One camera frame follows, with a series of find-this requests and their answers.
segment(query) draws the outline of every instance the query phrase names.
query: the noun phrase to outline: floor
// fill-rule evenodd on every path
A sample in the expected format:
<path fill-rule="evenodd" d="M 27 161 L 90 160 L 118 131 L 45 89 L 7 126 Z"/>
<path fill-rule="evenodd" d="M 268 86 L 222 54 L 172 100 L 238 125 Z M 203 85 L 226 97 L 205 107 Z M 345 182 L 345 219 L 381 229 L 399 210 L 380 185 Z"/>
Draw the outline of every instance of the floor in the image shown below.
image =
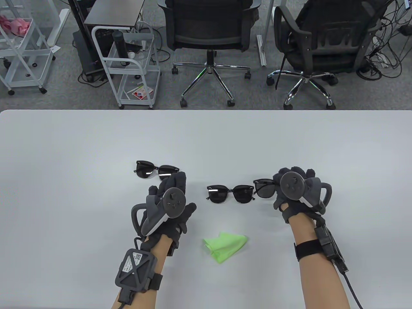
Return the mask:
<path fill-rule="evenodd" d="M 45 0 L 31 0 L 33 17 L 40 23 L 42 29 L 51 27 L 48 7 Z M 59 0 L 56 6 L 59 11 L 67 7 Z M 256 35 L 263 33 L 266 19 L 268 0 L 263 0 L 260 7 L 260 20 L 252 28 L 250 49 L 244 53 L 240 51 L 222 51 L 216 58 L 216 63 L 244 65 L 252 68 L 252 79 L 245 80 L 243 73 L 222 71 L 221 77 L 232 91 L 236 105 L 232 108 L 226 106 L 227 97 L 223 89 L 212 76 L 206 76 L 196 89 L 187 96 L 189 109 L 282 109 L 283 100 L 287 92 L 296 83 L 296 80 L 282 78 L 278 90 L 266 85 L 266 74 L 280 67 L 283 55 L 274 45 L 273 29 L 269 30 L 266 49 L 267 67 L 260 67 Z M 303 6 L 304 0 L 289 1 L 288 7 L 296 16 Z M 156 0 L 146 0 L 144 4 L 144 20 L 155 28 L 165 25 L 163 11 L 157 6 Z M 61 49 L 56 53 L 50 75 L 45 85 L 47 94 L 41 94 L 35 87 L 16 89 L 14 96 L 7 94 L 7 89 L 0 85 L 0 111 L 6 109 L 117 109 L 117 103 L 109 84 L 95 89 L 77 82 L 81 72 L 80 61 L 75 48 L 72 46 L 72 33 L 77 30 L 73 16 L 69 16 L 66 26 L 58 41 Z M 393 38 L 392 46 L 400 51 L 406 38 L 398 35 Z M 412 46 L 408 42 L 406 50 Z M 171 59 L 162 63 L 163 75 L 160 81 L 160 91 L 155 109 L 180 109 L 179 100 L 181 92 L 188 86 L 199 73 L 193 68 L 182 68 L 179 75 L 171 74 L 172 61 L 202 62 L 205 61 L 204 51 L 180 49 L 171 52 Z M 160 53 L 160 59 L 166 55 Z M 412 53 L 403 60 L 402 75 L 395 79 L 382 78 L 379 81 L 369 82 L 360 79 L 356 74 L 341 74 L 338 76 L 339 84 L 329 86 L 320 81 L 330 92 L 338 109 L 412 109 Z M 313 87 L 305 85 L 293 101 L 294 109 L 324 109 L 326 101 Z M 126 109 L 139 109 L 141 107 L 127 106 Z"/>

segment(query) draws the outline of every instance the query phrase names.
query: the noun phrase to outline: sunglasses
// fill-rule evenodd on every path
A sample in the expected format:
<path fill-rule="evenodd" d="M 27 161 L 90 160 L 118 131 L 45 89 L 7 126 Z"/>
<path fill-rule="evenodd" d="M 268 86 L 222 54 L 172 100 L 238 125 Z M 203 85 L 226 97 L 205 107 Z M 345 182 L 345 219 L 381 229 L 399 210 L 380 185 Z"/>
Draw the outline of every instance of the sunglasses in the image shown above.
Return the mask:
<path fill-rule="evenodd" d="M 208 186 L 209 199 L 212 203 L 220 204 L 226 201 L 229 192 L 233 193 L 234 198 L 241 204 L 249 203 L 253 198 L 253 186 L 238 185 L 233 189 L 228 189 L 223 185 Z"/>
<path fill-rule="evenodd" d="M 177 173 L 179 169 L 171 165 L 155 166 L 149 161 L 136 161 L 136 170 L 134 171 L 140 178 L 149 178 L 157 170 L 160 180 L 168 178 L 171 174 Z"/>
<path fill-rule="evenodd" d="M 257 194 L 263 199 L 268 199 L 275 194 L 275 182 L 272 179 L 256 179 L 253 181 L 256 191 L 253 194 Z"/>

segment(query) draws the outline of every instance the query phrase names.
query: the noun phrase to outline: pink bag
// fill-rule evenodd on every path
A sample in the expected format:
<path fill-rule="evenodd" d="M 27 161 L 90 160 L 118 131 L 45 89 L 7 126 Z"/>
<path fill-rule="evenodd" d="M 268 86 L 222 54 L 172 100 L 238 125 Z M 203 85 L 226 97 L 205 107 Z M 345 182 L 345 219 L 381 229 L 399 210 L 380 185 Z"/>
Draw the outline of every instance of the pink bag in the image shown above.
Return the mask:
<path fill-rule="evenodd" d="M 26 35 L 27 30 L 30 27 L 30 23 L 22 18 L 16 18 L 9 21 L 7 17 L 0 15 L 0 26 L 3 28 L 6 34 L 12 33 L 19 37 Z"/>

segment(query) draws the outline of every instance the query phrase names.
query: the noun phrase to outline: forearm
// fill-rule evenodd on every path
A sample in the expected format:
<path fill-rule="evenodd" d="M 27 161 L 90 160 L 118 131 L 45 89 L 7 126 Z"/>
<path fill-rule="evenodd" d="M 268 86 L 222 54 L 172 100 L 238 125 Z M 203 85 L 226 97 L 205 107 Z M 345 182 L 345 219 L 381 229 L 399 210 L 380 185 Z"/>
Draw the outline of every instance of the forearm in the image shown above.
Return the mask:
<path fill-rule="evenodd" d="M 167 252 L 169 251 L 171 244 L 172 240 L 168 238 L 166 235 L 162 235 L 157 245 L 155 245 L 153 249 L 150 251 L 157 258 L 157 264 L 154 269 L 155 273 L 162 273 Z M 148 290 L 146 293 L 136 293 L 132 304 L 130 306 L 124 306 L 124 309 L 155 309 L 156 295 L 157 291 L 155 290 Z M 121 303 L 117 301 L 118 299 L 119 295 L 117 295 L 116 301 L 113 304 L 112 309 L 118 309 L 120 307 Z"/>
<path fill-rule="evenodd" d="M 311 218 L 299 213 L 289 218 L 296 245 L 317 239 Z M 339 275 L 321 254 L 303 257 L 299 261 L 300 278 L 306 309 L 349 309 L 349 302 Z"/>

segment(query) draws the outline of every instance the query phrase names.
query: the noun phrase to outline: glove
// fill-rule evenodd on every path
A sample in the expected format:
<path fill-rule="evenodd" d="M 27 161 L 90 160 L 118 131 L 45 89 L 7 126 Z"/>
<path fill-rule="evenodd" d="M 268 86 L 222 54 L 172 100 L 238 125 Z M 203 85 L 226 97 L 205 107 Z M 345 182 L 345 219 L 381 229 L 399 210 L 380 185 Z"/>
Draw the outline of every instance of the glove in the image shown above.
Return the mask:
<path fill-rule="evenodd" d="M 170 177 L 165 178 L 159 185 L 159 188 L 156 186 L 151 186 L 149 188 L 149 195 L 156 195 L 155 203 L 158 204 L 160 199 L 163 197 L 164 193 L 170 189 L 176 187 L 186 193 L 186 174 L 184 172 L 177 172 L 173 173 Z M 169 218 L 166 222 L 163 222 L 156 231 L 154 231 L 151 235 L 149 235 L 149 240 L 145 243 L 142 243 L 143 246 L 151 246 L 154 247 L 156 243 L 159 242 L 160 237 L 162 235 L 166 235 L 167 237 L 173 240 L 172 245 L 170 246 L 168 256 L 173 255 L 173 251 L 179 247 L 179 239 L 181 234 L 187 233 L 187 226 L 186 222 L 189 220 L 190 216 L 196 210 L 196 204 L 190 203 L 186 205 L 185 210 L 182 214 L 177 218 Z M 147 218 L 147 211 L 143 213 L 143 219 L 146 220 Z"/>
<path fill-rule="evenodd" d="M 288 199 L 285 196 L 285 194 L 282 192 L 282 189 L 280 186 L 281 178 L 284 174 L 290 171 L 298 173 L 305 180 L 308 178 L 315 177 L 315 171 L 313 169 L 308 169 L 306 173 L 300 167 L 297 167 L 297 166 L 294 166 L 291 169 L 288 169 L 286 167 L 283 169 L 280 169 L 279 172 L 273 176 L 273 181 L 275 182 L 275 191 L 277 193 L 277 198 L 273 204 L 273 208 L 279 209 L 281 212 L 283 212 L 283 210 L 281 209 L 281 205 L 288 203 L 289 208 L 291 208 L 288 210 L 288 213 L 289 213 L 288 215 L 290 214 L 297 215 L 298 213 L 306 213 L 306 214 L 309 214 L 309 217 L 314 217 L 312 214 L 315 214 L 315 212 L 312 211 L 308 206 L 306 206 L 300 201 L 294 201 L 294 200 Z M 286 218 L 285 216 L 283 216 L 283 218 L 285 219 L 286 223 L 289 223 L 289 220 L 288 220 L 289 217 Z"/>

